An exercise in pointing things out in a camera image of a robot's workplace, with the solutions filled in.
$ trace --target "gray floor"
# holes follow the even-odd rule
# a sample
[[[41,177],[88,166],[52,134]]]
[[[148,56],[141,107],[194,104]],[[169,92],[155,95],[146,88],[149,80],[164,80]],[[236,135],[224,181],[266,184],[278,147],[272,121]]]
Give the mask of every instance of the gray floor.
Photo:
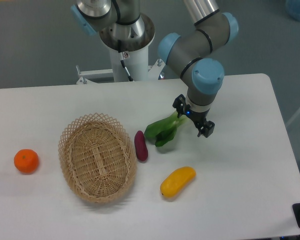
[[[284,0],[217,3],[222,12],[237,18],[240,32],[211,57],[223,64],[227,75],[270,76],[286,122],[300,106],[300,22],[286,13]],[[76,25],[72,4],[72,0],[0,2],[0,88],[74,84],[75,65],[82,71],[111,68],[100,38],[86,36]],[[141,0],[141,10],[156,27],[150,63],[158,58],[157,47],[166,34],[187,35],[194,30],[182,0]],[[300,168],[300,128],[289,137]]]

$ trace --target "blue object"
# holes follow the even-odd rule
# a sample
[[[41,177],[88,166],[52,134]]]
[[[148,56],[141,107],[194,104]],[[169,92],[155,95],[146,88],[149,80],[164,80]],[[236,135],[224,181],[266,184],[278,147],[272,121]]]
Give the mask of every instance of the blue object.
[[[285,9],[291,17],[300,21],[300,0],[286,0]]]
[[[239,25],[237,19],[234,16],[232,16],[231,13],[224,12],[223,15],[226,16],[230,25],[230,35],[228,39],[228,43],[229,43],[232,39],[234,39],[238,35]]]
[[[81,13],[75,5],[72,5],[70,9],[74,16],[74,19],[77,21],[79,26],[87,35],[93,36],[97,34],[97,32],[92,28],[92,26],[87,22],[87,20],[81,15]]]
[[[217,94],[225,77],[224,67],[211,58],[198,61],[192,70],[192,82],[203,94]]]
[[[167,63],[171,49],[180,37],[181,36],[175,32],[170,33],[167,36],[165,36],[159,43],[158,55],[159,58],[161,58],[165,63]]]

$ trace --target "purple sweet potato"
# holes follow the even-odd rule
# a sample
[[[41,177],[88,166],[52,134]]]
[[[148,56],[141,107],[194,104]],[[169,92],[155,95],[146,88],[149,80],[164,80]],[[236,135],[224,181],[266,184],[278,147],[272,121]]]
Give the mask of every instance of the purple sweet potato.
[[[134,136],[134,146],[136,157],[141,162],[145,162],[148,158],[148,149],[146,145],[145,136],[142,131],[138,131]]]

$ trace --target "orange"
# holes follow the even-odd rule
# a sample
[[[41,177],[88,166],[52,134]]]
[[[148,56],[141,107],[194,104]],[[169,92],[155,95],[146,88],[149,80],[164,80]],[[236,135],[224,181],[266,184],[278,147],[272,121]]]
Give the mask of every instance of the orange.
[[[20,172],[30,174],[39,165],[38,154],[31,149],[22,149],[14,156],[14,165]]]

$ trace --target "green leaf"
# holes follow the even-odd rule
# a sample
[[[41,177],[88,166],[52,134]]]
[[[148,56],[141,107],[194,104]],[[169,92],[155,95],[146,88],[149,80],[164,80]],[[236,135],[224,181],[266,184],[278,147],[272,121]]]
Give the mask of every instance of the green leaf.
[[[174,127],[172,129],[172,131],[169,131],[169,134],[167,136],[165,136],[164,138],[157,138],[156,141],[155,141],[155,146],[156,147],[162,147],[167,142],[170,142],[172,139],[174,139],[176,133],[177,133],[177,127]]]
[[[169,117],[148,125],[144,131],[144,136],[147,139],[156,139],[155,146],[162,147],[174,139],[177,128],[186,120],[188,118],[185,115],[178,118],[178,113],[175,111]]]

